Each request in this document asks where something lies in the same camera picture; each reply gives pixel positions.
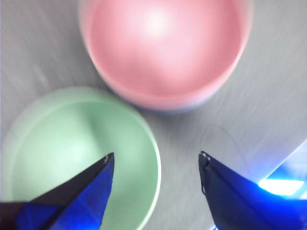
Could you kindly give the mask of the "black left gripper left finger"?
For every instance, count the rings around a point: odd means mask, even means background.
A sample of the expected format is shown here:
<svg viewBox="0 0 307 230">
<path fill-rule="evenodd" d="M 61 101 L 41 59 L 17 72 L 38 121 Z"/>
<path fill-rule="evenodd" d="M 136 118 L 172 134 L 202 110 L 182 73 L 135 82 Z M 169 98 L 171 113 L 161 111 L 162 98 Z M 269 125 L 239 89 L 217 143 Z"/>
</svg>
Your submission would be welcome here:
<svg viewBox="0 0 307 230">
<path fill-rule="evenodd" d="M 1 202 L 2 230 L 98 230 L 110 197 L 114 154 L 30 201 Z"/>
</svg>

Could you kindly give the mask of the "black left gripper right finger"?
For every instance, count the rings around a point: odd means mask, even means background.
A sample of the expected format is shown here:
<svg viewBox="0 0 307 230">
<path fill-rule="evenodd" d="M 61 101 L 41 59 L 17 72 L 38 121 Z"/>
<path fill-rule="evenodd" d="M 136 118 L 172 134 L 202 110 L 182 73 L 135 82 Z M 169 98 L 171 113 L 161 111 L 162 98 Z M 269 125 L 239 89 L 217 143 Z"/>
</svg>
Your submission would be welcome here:
<svg viewBox="0 0 307 230">
<path fill-rule="evenodd" d="M 305 230 L 307 202 L 259 187 L 205 151 L 198 157 L 201 191 L 219 230 Z"/>
</svg>

